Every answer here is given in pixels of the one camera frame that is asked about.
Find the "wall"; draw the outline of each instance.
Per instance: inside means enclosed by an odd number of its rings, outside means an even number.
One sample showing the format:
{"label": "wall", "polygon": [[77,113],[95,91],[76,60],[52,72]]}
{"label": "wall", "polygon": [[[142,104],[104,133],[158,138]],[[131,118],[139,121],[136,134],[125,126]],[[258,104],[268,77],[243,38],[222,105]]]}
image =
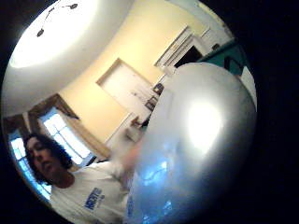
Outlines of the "wall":
{"label": "wall", "polygon": [[221,18],[219,18],[210,8],[198,0],[168,0],[192,13],[204,25],[209,26],[215,33],[221,45],[227,43],[232,38],[233,34],[225,25]]}
{"label": "wall", "polygon": [[136,0],[105,51],[59,92],[99,140],[105,142],[128,111],[101,90],[95,83],[97,79],[121,58],[154,84],[162,75],[154,63],[186,25],[199,35],[206,28],[194,16],[167,1]]}

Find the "light fixture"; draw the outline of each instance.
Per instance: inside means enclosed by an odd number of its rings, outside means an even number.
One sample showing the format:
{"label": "light fixture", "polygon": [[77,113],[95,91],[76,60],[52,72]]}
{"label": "light fixture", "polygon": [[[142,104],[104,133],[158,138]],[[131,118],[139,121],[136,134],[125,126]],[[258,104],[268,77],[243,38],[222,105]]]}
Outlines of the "light fixture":
{"label": "light fixture", "polygon": [[44,28],[45,22],[46,22],[48,16],[50,15],[50,13],[51,13],[54,9],[58,9],[58,8],[61,8],[61,7],[69,7],[70,9],[74,9],[74,8],[76,8],[76,7],[78,6],[78,4],[75,3],[75,4],[72,4],[72,5],[69,5],[69,6],[56,7],[56,5],[58,5],[58,3],[59,3],[60,1],[61,1],[61,0],[59,0],[59,1],[58,1],[58,2],[57,2],[57,3],[56,3],[50,10],[49,10],[49,12],[48,12],[48,14],[47,14],[47,16],[46,16],[46,18],[45,18],[43,24],[42,24],[42,27],[41,27],[40,30],[37,32],[37,35],[36,35],[37,37],[40,37],[40,36],[42,36],[42,35],[44,34],[45,30],[44,30],[43,28]]}

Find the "white t-shirt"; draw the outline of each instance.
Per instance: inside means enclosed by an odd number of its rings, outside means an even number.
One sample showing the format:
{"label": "white t-shirt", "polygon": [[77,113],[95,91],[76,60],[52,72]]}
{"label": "white t-shirt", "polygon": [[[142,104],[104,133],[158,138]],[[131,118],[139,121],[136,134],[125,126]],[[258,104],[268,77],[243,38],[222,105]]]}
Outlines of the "white t-shirt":
{"label": "white t-shirt", "polygon": [[67,189],[52,187],[50,204],[57,213],[76,224],[122,223],[128,191],[119,181],[118,161],[92,164],[73,173]]}

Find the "shirt logo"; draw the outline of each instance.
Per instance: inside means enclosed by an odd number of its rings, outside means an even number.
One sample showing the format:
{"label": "shirt logo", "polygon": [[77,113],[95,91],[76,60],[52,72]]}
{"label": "shirt logo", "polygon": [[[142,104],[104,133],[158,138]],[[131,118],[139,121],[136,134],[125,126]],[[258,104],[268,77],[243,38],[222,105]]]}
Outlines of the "shirt logo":
{"label": "shirt logo", "polygon": [[131,217],[133,213],[133,199],[132,196],[130,196],[128,202],[127,202],[127,216]]}
{"label": "shirt logo", "polygon": [[[91,210],[93,210],[99,196],[101,195],[101,193],[102,193],[101,189],[94,188],[92,193],[88,196],[87,201],[86,201],[84,206],[91,209]],[[101,200],[103,200],[104,198],[105,198],[104,195],[102,195],[100,197]]]}

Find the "bright light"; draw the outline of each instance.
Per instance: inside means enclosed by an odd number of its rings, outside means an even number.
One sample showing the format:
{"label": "bright light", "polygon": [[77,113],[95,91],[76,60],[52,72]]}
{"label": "bright light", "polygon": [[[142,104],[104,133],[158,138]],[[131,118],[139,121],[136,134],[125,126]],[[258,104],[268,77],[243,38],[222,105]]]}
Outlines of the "bright light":
{"label": "bright light", "polygon": [[212,146],[221,127],[221,114],[212,104],[198,103],[191,106],[188,116],[189,136],[203,155]]}
{"label": "bright light", "polygon": [[[62,7],[74,4],[74,1],[63,0],[43,11],[25,30],[10,59],[12,67],[27,67],[43,63],[69,48],[84,33],[97,8],[96,0],[76,0],[74,9]],[[36,34],[42,28],[44,34]]]}
{"label": "bright light", "polygon": [[166,161],[162,162],[161,167],[166,169],[167,168],[167,162]]}
{"label": "bright light", "polygon": [[172,205],[170,201],[167,201],[166,204],[163,207],[164,215],[166,216],[168,213],[170,213],[172,210]]}

